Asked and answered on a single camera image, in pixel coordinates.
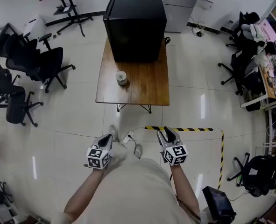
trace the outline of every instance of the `box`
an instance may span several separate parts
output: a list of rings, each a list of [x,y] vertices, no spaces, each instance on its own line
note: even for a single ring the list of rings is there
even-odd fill
[[[158,60],[167,23],[162,0],[110,0],[103,20],[116,62]]]

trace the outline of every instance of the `caution tape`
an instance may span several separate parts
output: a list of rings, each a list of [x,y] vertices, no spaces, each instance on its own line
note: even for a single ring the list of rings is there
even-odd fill
[[[159,126],[145,126],[145,129],[148,130],[164,130],[164,127],[159,127]],[[202,131],[213,131],[212,128],[171,128],[174,131],[184,131],[184,132],[202,132]],[[222,131],[222,148],[221,148],[221,169],[220,169],[220,178],[219,178],[219,185],[218,185],[218,190],[221,187],[221,181],[222,181],[222,174],[223,174],[223,160],[224,160],[224,131]]]
[[[221,169],[220,169],[220,178],[219,178],[218,190],[221,187],[222,174],[223,174],[223,160],[224,160],[224,131],[222,131]]]
[[[158,127],[158,126],[145,126],[145,129],[149,130],[164,130],[164,127]],[[191,132],[191,131],[213,131],[212,128],[197,128],[197,129],[192,129],[192,128],[171,128],[174,131],[185,131],[185,132]]]

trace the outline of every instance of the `power strip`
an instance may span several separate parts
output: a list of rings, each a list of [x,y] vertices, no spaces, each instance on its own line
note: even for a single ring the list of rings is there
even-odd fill
[[[132,137],[134,135],[134,132],[129,131],[129,133],[125,136],[125,138],[122,141],[123,144],[126,144],[129,141],[129,139],[130,139],[129,135]]]

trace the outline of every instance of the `table leg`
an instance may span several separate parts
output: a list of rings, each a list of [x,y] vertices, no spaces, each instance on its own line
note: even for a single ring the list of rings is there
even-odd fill
[[[125,104],[125,105],[123,105],[123,106],[121,106],[122,104],[116,104],[116,106],[117,106],[117,112],[120,112],[120,110],[124,107],[124,106],[126,106],[127,104]]]
[[[255,103],[257,103],[257,102],[259,102],[259,101],[262,101],[262,100],[264,100],[264,99],[267,99],[269,96],[266,94],[266,95],[263,95],[263,96],[260,96],[260,97],[258,97],[258,98],[256,98],[256,99],[253,99],[253,100],[251,100],[251,101],[249,101],[249,102],[246,102],[246,103],[244,103],[244,104],[242,104],[241,105],[241,108],[245,108],[245,107],[247,107],[248,105],[252,105],[252,104],[255,104]]]
[[[151,105],[147,105],[148,109],[145,108],[144,106],[140,105],[141,107],[143,107],[145,110],[147,110],[149,112],[149,114],[151,114]]]

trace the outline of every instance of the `cable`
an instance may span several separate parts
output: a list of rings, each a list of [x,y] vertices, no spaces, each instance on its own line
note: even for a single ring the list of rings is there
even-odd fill
[[[129,138],[131,138],[134,141],[135,147],[134,147],[134,153],[136,152],[136,148],[137,148],[137,143],[136,141],[132,138],[132,136],[130,136],[130,134],[128,135]]]
[[[228,199],[229,201],[235,201],[235,200],[237,200],[237,199],[239,199],[242,195],[240,195],[239,197],[237,197],[236,199],[233,199],[233,200],[230,200],[230,199]]]

